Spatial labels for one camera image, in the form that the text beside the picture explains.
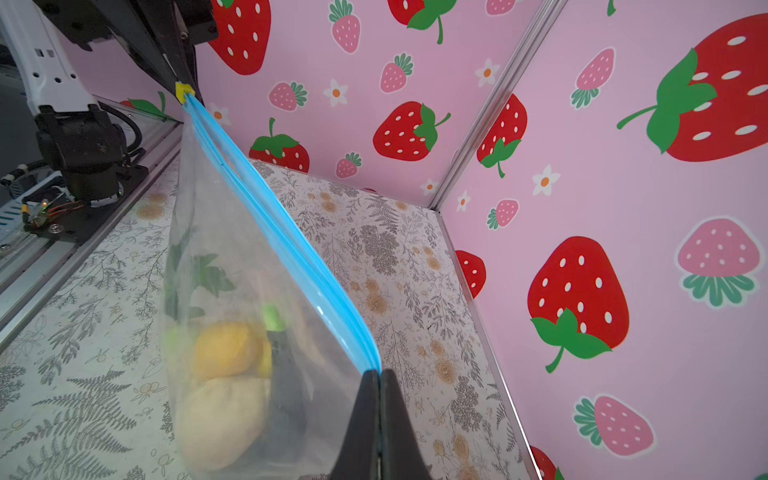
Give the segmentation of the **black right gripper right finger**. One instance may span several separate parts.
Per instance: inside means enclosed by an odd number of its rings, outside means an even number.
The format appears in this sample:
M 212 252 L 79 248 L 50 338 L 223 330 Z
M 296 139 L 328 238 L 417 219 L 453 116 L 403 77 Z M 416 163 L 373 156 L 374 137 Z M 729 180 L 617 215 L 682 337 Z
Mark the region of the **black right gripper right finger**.
M 395 372 L 380 376 L 380 471 L 384 480 L 431 480 Z

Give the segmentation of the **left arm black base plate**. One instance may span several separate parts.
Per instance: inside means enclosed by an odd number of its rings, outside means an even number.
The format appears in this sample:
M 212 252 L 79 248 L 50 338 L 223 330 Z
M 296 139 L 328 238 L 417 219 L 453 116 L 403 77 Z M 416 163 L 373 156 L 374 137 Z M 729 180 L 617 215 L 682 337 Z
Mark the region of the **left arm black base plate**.
M 118 175 L 116 195 L 92 201 L 75 200 L 61 176 L 54 175 L 21 198 L 21 228 L 48 240 L 82 245 L 122 212 L 149 173 L 145 166 L 131 166 Z

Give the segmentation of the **white radish with leaves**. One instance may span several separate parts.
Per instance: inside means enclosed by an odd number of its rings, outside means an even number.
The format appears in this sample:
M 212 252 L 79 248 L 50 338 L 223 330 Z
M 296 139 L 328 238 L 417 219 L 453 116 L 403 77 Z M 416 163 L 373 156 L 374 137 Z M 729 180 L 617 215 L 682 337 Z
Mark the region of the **white radish with leaves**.
M 236 290 L 226 270 L 215 265 L 216 253 L 194 253 L 190 248 L 194 230 L 187 229 L 175 243 L 170 243 L 164 277 L 164 314 L 173 321 L 203 317 L 205 310 L 191 304 L 192 295 L 202 288 L 218 298 Z

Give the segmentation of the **dark green cucumber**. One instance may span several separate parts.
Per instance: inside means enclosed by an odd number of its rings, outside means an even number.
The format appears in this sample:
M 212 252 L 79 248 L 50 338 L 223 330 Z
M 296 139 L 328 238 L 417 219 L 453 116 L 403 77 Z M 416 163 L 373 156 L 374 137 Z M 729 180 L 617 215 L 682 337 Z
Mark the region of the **dark green cucumber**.
M 266 443 L 282 452 L 295 446 L 306 432 L 304 382 L 293 354 L 288 326 L 278 308 L 265 304 L 262 316 L 272 360 Z

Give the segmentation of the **clear zip bag blue zipper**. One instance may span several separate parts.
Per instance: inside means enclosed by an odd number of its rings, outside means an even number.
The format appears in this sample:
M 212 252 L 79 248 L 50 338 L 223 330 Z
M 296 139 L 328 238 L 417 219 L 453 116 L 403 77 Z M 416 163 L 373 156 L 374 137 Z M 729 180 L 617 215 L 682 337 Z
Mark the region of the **clear zip bag blue zipper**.
M 236 290 L 218 298 L 202 288 L 191 304 L 203 317 L 173 321 L 161 312 L 170 412 L 178 454 L 194 479 L 299 479 L 333 469 L 363 374 L 381 359 L 357 308 L 277 195 L 197 100 L 178 84 L 185 120 L 178 195 L 169 244 L 189 228 L 194 253 L 216 253 Z M 240 321 L 265 329 L 262 308 L 275 305 L 288 326 L 302 374 L 306 432 L 282 452 L 265 429 L 230 466 L 197 472 L 179 452 L 174 418 L 181 401 L 208 380 L 194 372 L 194 344 L 208 325 Z

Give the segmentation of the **beige pear shaped fruit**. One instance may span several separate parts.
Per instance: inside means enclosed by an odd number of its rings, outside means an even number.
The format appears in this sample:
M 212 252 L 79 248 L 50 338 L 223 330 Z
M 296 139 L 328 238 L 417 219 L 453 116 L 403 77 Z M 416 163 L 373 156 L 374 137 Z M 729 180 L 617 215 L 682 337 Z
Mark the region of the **beige pear shaped fruit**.
M 179 452 L 197 472 L 232 465 L 265 428 L 271 381 L 254 376 L 208 380 L 179 404 L 174 428 Z

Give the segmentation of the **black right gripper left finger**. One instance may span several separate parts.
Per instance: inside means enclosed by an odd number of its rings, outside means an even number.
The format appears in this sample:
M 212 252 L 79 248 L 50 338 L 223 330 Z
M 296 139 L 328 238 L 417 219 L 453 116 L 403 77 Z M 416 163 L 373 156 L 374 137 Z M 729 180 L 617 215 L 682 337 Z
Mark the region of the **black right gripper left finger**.
M 378 478 L 379 461 L 379 372 L 363 374 L 337 461 L 329 474 L 332 480 Z

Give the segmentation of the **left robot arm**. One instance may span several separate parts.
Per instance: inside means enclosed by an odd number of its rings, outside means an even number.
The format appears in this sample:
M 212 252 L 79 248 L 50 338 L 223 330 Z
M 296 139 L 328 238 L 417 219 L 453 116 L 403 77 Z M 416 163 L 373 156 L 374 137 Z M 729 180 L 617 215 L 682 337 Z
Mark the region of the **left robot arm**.
M 195 47 L 218 36 L 209 1 L 4 1 L 1 31 L 21 74 L 44 160 L 77 200 L 120 193 L 129 146 L 83 86 L 59 38 L 114 38 L 168 92 L 198 84 Z

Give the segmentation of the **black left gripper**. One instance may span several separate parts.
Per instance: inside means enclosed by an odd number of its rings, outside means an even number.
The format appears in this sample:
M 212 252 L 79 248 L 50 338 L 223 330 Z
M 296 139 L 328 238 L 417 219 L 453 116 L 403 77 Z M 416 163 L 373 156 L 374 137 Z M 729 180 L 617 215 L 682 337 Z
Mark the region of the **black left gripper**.
M 36 6 L 71 42 L 114 38 L 170 94 L 198 85 L 195 45 L 218 37 L 209 1 L 42 0 Z

